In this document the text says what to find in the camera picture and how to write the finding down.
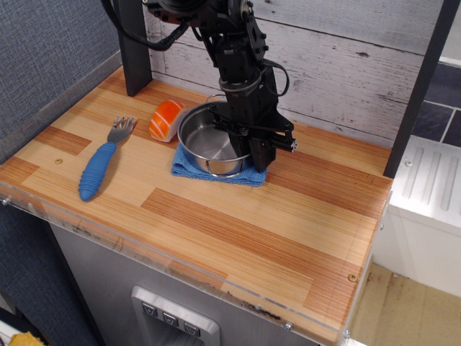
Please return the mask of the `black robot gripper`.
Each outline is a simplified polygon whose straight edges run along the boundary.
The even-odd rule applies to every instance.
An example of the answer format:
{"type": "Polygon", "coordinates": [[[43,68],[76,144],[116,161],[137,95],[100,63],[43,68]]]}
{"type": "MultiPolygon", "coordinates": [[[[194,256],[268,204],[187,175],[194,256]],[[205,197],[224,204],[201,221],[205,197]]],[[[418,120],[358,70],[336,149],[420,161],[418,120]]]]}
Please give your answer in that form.
{"type": "Polygon", "coordinates": [[[212,110],[218,130],[228,133],[237,157],[251,154],[258,172],[263,172],[276,159],[276,148],[294,151],[297,142],[292,137],[294,125],[277,109],[279,98],[290,86],[285,77],[285,89],[277,92],[274,70],[285,70],[273,61],[263,61],[262,68],[248,81],[240,84],[220,82],[226,104],[212,110]]]}

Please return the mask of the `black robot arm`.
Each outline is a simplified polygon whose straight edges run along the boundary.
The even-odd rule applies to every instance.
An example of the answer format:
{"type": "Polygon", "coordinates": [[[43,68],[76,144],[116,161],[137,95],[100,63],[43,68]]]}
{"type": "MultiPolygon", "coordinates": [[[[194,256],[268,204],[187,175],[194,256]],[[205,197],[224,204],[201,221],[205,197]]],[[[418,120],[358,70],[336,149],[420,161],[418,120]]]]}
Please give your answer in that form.
{"type": "Polygon", "coordinates": [[[219,70],[226,101],[210,105],[218,130],[225,131],[237,154],[250,154],[260,172],[278,149],[294,151],[294,125],[277,110],[274,70],[267,60],[266,35],[259,29],[251,1],[145,1],[147,10],[170,24],[192,28],[219,70]]]}

